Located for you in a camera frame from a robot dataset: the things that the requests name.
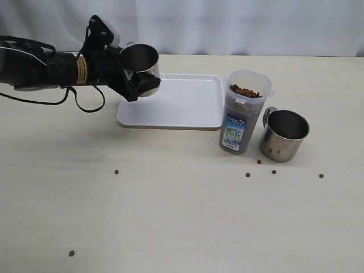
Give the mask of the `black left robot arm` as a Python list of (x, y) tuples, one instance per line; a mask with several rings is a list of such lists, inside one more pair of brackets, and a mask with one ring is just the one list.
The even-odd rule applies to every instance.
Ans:
[(107, 86), (131, 102), (154, 94), (161, 83), (157, 50), (142, 43), (119, 44), (119, 33), (98, 15), (91, 16), (78, 53), (2, 35), (1, 82), (18, 91)]

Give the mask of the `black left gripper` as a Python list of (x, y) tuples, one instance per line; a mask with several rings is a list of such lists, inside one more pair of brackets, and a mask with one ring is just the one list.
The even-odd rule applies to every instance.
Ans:
[(78, 53), (78, 84), (106, 85), (128, 102), (152, 89), (157, 89), (161, 79), (150, 73), (122, 72), (120, 61), (126, 61), (125, 48), (111, 45), (98, 45), (90, 37), (90, 27), (86, 28), (84, 43)]

